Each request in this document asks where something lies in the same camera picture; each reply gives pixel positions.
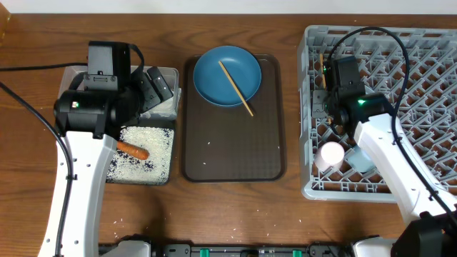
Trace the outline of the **pink plastic cup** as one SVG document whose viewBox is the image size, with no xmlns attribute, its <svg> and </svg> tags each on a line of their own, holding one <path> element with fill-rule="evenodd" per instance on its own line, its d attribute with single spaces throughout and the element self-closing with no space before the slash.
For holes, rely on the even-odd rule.
<svg viewBox="0 0 457 257">
<path fill-rule="evenodd" d="M 328 169 L 338 170 L 343 164 L 345 151 L 343 146 L 336 142 L 327 142 L 314 156 L 314 164 L 319 171 L 326 171 Z"/>
</svg>

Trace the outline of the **dark blue plate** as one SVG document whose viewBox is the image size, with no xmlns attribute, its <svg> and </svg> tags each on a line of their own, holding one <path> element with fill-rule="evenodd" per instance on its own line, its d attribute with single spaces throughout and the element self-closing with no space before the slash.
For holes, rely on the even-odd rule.
<svg viewBox="0 0 457 257">
<path fill-rule="evenodd" d="M 193 71 L 196 91 L 216 106 L 246 103 L 261 85 L 261 67 L 249 51 L 218 46 L 199 57 Z"/>
</svg>

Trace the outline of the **light blue plastic cup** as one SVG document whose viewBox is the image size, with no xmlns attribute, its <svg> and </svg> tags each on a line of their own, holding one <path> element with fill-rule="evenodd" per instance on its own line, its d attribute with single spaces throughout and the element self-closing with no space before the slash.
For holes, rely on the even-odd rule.
<svg viewBox="0 0 457 257">
<path fill-rule="evenodd" d="M 366 173 L 375 168 L 375 165 L 368 154 L 358 146 L 354 146 L 349 150 L 346 154 L 345 161 L 352 169 L 359 173 Z"/>
</svg>

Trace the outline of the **orange carrot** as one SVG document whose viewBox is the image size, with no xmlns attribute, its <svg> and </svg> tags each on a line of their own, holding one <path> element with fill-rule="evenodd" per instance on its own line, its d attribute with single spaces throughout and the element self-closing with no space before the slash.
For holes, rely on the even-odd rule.
<svg viewBox="0 0 457 257">
<path fill-rule="evenodd" d="M 122 141 L 117 142 L 117 149 L 139 160 L 146 160 L 149 157 L 146 149 Z"/>
</svg>

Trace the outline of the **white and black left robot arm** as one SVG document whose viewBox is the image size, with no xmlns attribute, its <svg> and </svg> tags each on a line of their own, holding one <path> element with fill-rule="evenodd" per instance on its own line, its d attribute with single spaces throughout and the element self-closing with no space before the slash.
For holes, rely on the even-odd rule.
<svg viewBox="0 0 457 257">
<path fill-rule="evenodd" d="M 56 183 L 40 256 L 97 256 L 106 175 L 124 125 L 173 129 L 172 121 L 141 120 L 144 67 L 131 68 L 134 44 L 89 43 L 83 90 L 70 86 L 54 104 L 50 128 L 59 145 Z"/>
</svg>

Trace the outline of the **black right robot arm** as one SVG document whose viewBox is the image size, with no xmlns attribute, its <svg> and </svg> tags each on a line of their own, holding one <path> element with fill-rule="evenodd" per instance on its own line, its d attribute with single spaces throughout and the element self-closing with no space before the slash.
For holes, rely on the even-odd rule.
<svg viewBox="0 0 457 257">
<path fill-rule="evenodd" d="M 455 256 L 456 197 L 411 145 L 393 106 L 382 93 L 366 93 L 355 57 L 321 59 L 320 67 L 324 111 L 366 152 L 406 225 L 397 239 L 374 236 L 353 242 L 352 256 Z"/>
</svg>

